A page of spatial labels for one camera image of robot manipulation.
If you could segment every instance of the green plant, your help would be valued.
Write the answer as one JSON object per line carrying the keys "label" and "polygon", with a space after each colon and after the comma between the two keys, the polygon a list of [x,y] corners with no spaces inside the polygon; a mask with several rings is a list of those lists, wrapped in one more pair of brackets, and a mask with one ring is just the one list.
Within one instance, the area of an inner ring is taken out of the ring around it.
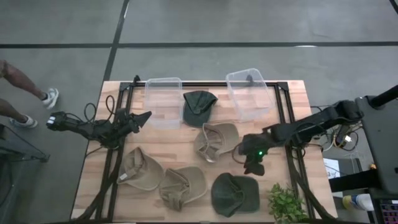
{"label": "green plant", "polygon": [[277,223],[297,222],[306,218],[307,215],[301,207],[303,200],[296,198],[291,188],[283,189],[279,184],[275,184],[269,192],[270,215],[273,215]]}

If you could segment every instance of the plastic bin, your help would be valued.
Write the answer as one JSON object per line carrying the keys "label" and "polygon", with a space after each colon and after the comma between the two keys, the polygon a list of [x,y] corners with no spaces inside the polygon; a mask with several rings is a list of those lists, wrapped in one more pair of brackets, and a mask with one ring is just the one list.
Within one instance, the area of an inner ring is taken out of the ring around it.
{"label": "plastic bin", "polygon": [[156,129],[178,129],[182,122],[182,82],[179,78],[151,78],[145,83],[144,109]]}
{"label": "plastic bin", "polygon": [[255,68],[230,73],[226,76],[229,97],[241,121],[256,119],[274,107],[267,85]]}

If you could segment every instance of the shoe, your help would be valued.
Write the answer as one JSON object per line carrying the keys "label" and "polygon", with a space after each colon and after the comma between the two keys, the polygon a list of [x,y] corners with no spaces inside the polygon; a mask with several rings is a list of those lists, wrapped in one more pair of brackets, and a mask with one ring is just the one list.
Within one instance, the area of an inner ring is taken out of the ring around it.
{"label": "shoe", "polygon": [[48,110],[52,109],[57,103],[58,95],[60,94],[56,88],[50,88],[47,94],[47,99],[42,100],[43,105]]}
{"label": "shoe", "polygon": [[20,123],[15,119],[10,118],[10,123],[18,128],[34,128],[37,126],[37,121],[32,119],[30,116],[27,116],[27,121],[25,123]]}

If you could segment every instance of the concrete floor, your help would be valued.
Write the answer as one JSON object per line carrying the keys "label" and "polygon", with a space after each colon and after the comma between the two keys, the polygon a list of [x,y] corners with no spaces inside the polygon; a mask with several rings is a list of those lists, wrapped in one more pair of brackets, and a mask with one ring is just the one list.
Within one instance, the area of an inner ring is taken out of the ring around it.
{"label": "concrete floor", "polygon": [[[111,43],[122,4],[0,0],[0,44]],[[388,0],[131,0],[121,42],[397,41],[397,21]],[[58,110],[79,116],[87,102],[98,100],[108,57],[109,49],[0,49],[0,58],[38,86],[60,90]],[[119,49],[110,79],[223,80],[229,72],[257,68],[268,80],[305,80],[311,104],[328,105],[396,85],[397,58],[398,47]],[[21,193],[17,221],[68,220],[87,141],[47,130],[50,112],[4,80],[0,95],[39,120],[36,130],[18,133],[51,154]],[[359,158],[367,168],[372,158],[359,135]],[[331,149],[324,156],[346,153]]]}

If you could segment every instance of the person's leg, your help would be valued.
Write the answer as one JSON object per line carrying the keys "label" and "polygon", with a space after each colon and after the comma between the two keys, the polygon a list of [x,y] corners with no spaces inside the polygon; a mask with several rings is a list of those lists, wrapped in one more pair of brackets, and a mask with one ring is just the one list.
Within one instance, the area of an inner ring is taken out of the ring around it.
{"label": "person's leg", "polygon": [[7,63],[5,60],[0,60],[0,68],[2,68],[3,78],[11,85],[28,91],[40,100],[44,100],[47,97],[46,93],[37,88],[30,78],[10,63]]}
{"label": "person's leg", "polygon": [[24,123],[27,121],[27,117],[20,114],[14,107],[11,106],[8,101],[0,98],[0,115],[8,118],[15,119],[18,122]]}
{"label": "person's leg", "polygon": [[27,115],[23,115],[6,100],[0,98],[0,115],[10,118],[11,124],[17,127],[34,128],[37,126],[37,121],[33,120]]}
{"label": "person's leg", "polygon": [[42,91],[18,68],[0,59],[1,77],[5,78],[11,85],[35,95],[38,99],[42,100],[47,109],[53,108],[57,103],[59,92],[56,88],[50,88],[48,92]]}

